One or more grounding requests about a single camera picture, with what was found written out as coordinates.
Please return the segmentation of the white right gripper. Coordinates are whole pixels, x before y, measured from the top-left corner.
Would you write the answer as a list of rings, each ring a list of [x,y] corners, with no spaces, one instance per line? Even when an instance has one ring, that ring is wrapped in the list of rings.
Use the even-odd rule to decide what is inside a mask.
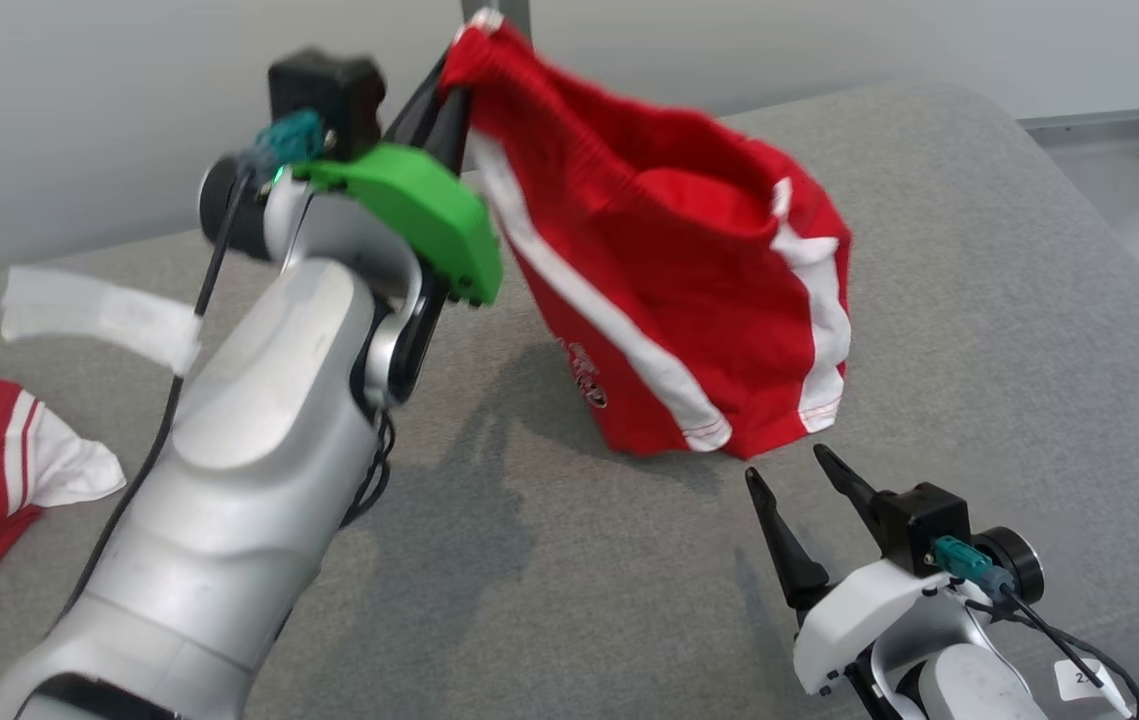
[[[813,456],[880,546],[880,521],[872,507],[876,489],[829,445],[813,445]],[[829,687],[830,674],[852,664],[867,648],[888,670],[944,651],[950,644],[970,641],[970,617],[947,592],[947,574],[917,578],[893,562],[876,561],[853,571],[830,591],[828,571],[811,559],[781,518],[778,498],[757,469],[744,471],[744,482],[787,605],[810,611],[798,629],[793,655],[798,684],[806,694]]]

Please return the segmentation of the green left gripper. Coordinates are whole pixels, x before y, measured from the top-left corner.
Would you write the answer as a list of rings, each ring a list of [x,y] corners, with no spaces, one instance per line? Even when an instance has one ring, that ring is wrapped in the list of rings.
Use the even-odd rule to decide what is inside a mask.
[[[451,295],[491,306],[503,278],[500,242],[485,201],[458,177],[467,152],[470,91],[442,88],[445,65],[441,55],[383,132],[392,144],[374,145],[357,159],[298,163],[294,175],[313,190],[358,201],[444,275]]]

